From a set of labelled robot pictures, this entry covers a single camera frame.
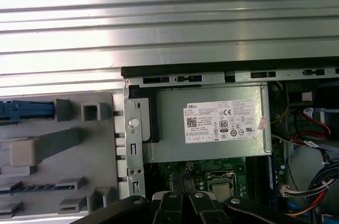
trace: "metal side panel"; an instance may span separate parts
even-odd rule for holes
[[[0,95],[121,91],[128,66],[336,57],[338,8],[339,0],[0,0]]]

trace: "gray plastic tab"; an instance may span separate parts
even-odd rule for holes
[[[110,117],[109,108],[106,103],[83,103],[81,105],[81,116],[84,122],[106,120]]]
[[[86,197],[79,199],[64,199],[58,206],[58,214],[78,213],[86,206]]]
[[[87,197],[88,214],[103,208],[103,197],[97,190],[93,190]]]
[[[55,118],[58,122],[69,121],[72,118],[72,109],[69,100],[57,98],[55,100]]]
[[[0,167],[0,178],[29,176],[37,171],[36,166],[31,167]]]
[[[16,187],[19,187],[20,184],[21,184],[21,181],[17,183],[0,184],[0,191],[10,191],[12,189],[15,189]]]
[[[86,184],[86,179],[81,178],[68,178],[62,179],[56,186],[73,186],[75,191],[78,191],[83,185]]]
[[[8,219],[15,216],[22,208],[22,202],[0,205],[0,219]]]
[[[71,128],[11,143],[11,166],[35,166],[44,159],[78,145],[79,130]]]

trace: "white sticker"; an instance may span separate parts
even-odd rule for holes
[[[317,145],[316,143],[312,142],[312,141],[304,141],[305,144],[307,144],[309,147],[313,147],[313,148],[318,148],[319,145]]]
[[[313,118],[313,111],[314,111],[313,107],[307,107],[304,109],[304,114],[310,118]]]
[[[187,144],[256,138],[254,101],[189,103],[184,123]]]

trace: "barcode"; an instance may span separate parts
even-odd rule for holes
[[[187,118],[187,127],[197,127],[197,118]]]

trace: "cable connector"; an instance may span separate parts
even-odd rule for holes
[[[291,195],[286,194],[286,189],[289,189],[290,186],[286,184],[281,184],[278,187],[278,193],[283,197],[283,198],[288,198],[291,197]]]

